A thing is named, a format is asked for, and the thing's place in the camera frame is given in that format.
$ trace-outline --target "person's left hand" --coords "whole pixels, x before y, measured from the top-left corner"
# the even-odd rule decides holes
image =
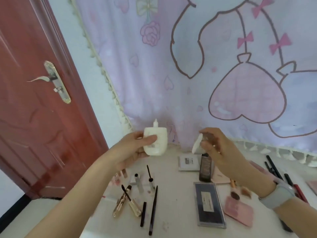
[[[157,140],[156,135],[143,138],[143,131],[127,134],[109,152],[112,156],[117,172],[127,168],[137,159],[148,157],[143,146],[153,144]]]

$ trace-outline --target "forearm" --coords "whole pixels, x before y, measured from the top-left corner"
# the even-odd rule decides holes
[[[115,174],[109,155],[101,156],[26,237],[79,237]]]
[[[247,173],[244,185],[255,192],[260,198],[268,196],[275,190],[276,184],[272,179],[256,168],[248,168]],[[316,237],[317,210],[309,204],[294,197],[274,211],[299,238]]]

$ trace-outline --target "person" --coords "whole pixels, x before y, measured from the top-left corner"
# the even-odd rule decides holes
[[[219,128],[205,128],[200,132],[214,136],[212,142],[202,141],[201,147],[224,175],[249,188],[260,198],[275,190],[276,184],[272,179],[254,168]],[[92,164],[26,238],[79,237],[112,177],[137,159],[147,157],[143,146],[154,143],[156,139],[156,136],[143,137],[143,132],[123,137]],[[309,204],[293,197],[274,211],[300,238],[316,237],[317,211]]]

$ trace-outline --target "door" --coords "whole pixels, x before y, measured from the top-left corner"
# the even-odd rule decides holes
[[[69,104],[52,82],[28,82],[49,75],[45,61]],[[106,151],[48,0],[0,0],[0,168],[30,196],[64,197]]]

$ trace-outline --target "pink rose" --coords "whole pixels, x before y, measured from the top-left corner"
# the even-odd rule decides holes
[[[158,23],[152,21],[149,24],[145,24],[140,30],[143,43],[149,44],[152,47],[156,46],[160,38],[159,32],[160,27]]]

